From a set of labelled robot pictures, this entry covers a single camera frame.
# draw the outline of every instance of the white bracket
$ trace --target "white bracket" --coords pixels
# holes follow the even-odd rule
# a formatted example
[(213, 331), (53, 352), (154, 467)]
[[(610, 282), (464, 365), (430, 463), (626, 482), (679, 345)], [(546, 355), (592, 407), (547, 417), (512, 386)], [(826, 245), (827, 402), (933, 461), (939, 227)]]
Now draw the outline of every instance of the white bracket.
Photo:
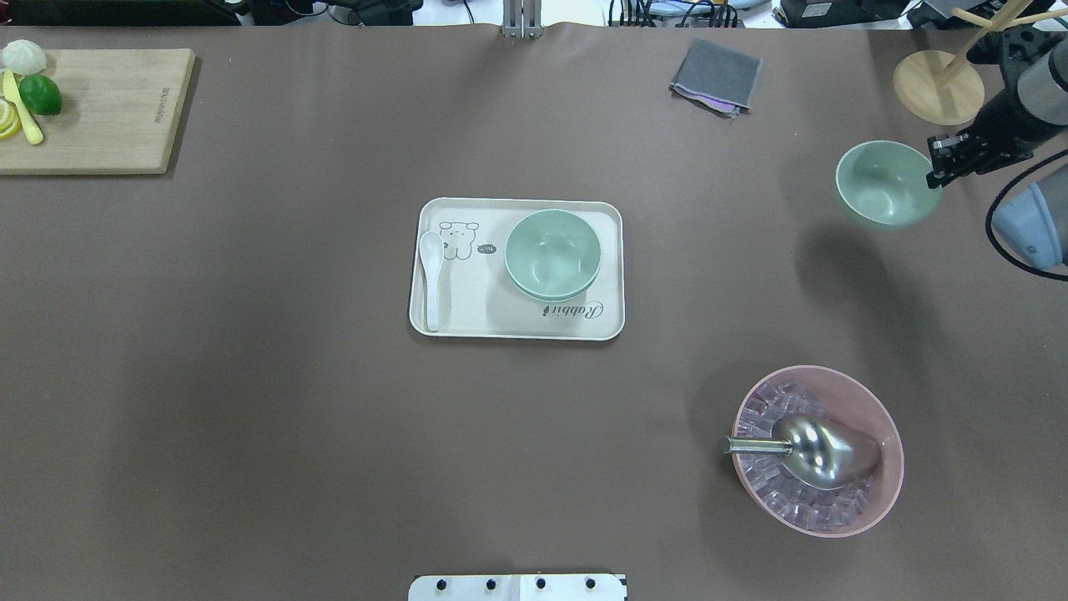
[(541, 37), (541, 0), (504, 0), (505, 37)]
[(408, 601), (627, 601), (623, 574), (419, 576)]

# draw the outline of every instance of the green bowl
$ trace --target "green bowl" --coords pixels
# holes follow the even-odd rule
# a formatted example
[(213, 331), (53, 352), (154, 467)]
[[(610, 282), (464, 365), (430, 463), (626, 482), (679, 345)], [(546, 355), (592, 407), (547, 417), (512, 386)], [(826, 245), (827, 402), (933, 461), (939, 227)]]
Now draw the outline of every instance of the green bowl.
[(504, 242), (504, 267), (519, 289), (545, 303), (563, 303), (597, 279), (601, 248), (582, 217), (550, 208), (524, 217)]
[(838, 160), (834, 180), (838, 201), (859, 223), (896, 230), (918, 222), (942, 200), (942, 188), (927, 187), (930, 160), (911, 146), (890, 140), (858, 144)]

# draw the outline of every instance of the wooden cutting board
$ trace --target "wooden cutting board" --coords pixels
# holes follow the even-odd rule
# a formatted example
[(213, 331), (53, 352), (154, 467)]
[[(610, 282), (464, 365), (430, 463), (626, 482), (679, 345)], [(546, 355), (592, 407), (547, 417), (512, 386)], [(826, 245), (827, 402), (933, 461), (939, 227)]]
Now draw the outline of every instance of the wooden cutting board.
[(56, 115), (34, 115), (45, 141), (0, 140), (0, 174), (163, 173), (182, 116), (193, 51), (46, 50), (63, 95)]

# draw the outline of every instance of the garlic bulb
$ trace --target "garlic bulb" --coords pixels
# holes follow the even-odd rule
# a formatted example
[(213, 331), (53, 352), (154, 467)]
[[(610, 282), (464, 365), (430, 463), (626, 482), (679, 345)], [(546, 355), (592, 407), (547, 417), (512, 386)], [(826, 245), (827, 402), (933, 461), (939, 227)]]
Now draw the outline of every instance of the garlic bulb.
[(48, 64), (45, 51), (29, 39), (16, 39), (3, 47), (3, 64), (18, 75), (41, 73)]

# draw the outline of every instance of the table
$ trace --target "table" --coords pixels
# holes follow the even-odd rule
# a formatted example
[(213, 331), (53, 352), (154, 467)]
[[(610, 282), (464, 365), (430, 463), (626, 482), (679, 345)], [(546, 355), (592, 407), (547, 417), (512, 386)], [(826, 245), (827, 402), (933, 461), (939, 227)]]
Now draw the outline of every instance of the table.
[[(834, 201), (853, 144), (952, 132), (890, 74), (967, 32), (5, 32), (199, 59), (166, 175), (0, 180), (3, 597), (388, 600), (538, 570), (659, 601), (1068, 588), (1068, 295), (983, 233), (1022, 168), (897, 233)], [(669, 92), (694, 36), (765, 59), (751, 114)], [(611, 202), (623, 333), (415, 333), (439, 195)], [(857, 378), (900, 430), (905, 488), (863, 535), (786, 528), (716, 453), (797, 364)]]

